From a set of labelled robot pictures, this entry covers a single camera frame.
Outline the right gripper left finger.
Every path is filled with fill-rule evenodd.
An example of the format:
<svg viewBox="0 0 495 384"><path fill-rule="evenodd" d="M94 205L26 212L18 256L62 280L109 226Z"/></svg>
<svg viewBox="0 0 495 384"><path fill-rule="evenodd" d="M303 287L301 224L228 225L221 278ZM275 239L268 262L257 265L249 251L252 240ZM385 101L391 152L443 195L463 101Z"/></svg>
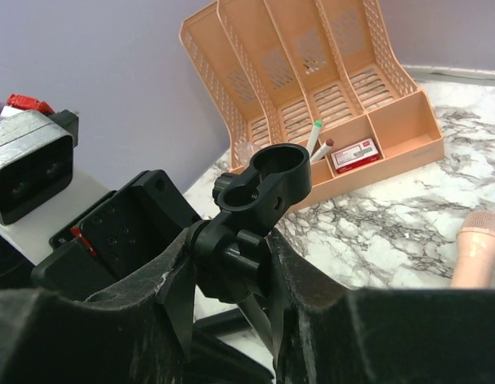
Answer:
<svg viewBox="0 0 495 384"><path fill-rule="evenodd" d="M157 296L186 256L185 236L84 302L0 290L0 383L182 382L185 355Z"/></svg>

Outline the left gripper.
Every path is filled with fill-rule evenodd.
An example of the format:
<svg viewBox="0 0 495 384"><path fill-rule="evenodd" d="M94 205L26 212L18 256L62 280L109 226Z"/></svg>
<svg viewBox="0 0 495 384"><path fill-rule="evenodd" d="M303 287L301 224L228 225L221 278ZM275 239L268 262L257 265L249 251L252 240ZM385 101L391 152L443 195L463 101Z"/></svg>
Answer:
<svg viewBox="0 0 495 384"><path fill-rule="evenodd" d="M48 290L103 290L156 258L200 220L164 170L146 170L112 191L51 239L31 273Z"/></svg>

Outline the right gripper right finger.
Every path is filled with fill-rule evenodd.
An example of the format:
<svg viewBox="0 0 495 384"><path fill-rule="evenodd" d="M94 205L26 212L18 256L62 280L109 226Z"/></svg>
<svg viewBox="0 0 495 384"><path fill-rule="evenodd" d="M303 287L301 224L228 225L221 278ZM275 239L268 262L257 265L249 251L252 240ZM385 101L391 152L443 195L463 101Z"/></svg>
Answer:
<svg viewBox="0 0 495 384"><path fill-rule="evenodd" d="M495 383L495 290L351 290L268 242L278 382Z"/></svg>

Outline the black tripod microphone stand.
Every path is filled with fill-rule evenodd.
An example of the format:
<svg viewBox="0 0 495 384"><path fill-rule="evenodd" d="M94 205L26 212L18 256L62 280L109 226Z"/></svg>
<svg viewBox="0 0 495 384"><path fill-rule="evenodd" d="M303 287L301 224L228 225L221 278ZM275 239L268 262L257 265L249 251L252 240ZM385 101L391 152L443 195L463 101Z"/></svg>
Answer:
<svg viewBox="0 0 495 384"><path fill-rule="evenodd" d="M259 150L240 174L224 173L213 197L220 212L190 227L186 245L207 298L236 304L272 356L281 349L275 309L265 313L257 298L278 298L273 251L266 237L312 189L309 152L291 143Z"/></svg>

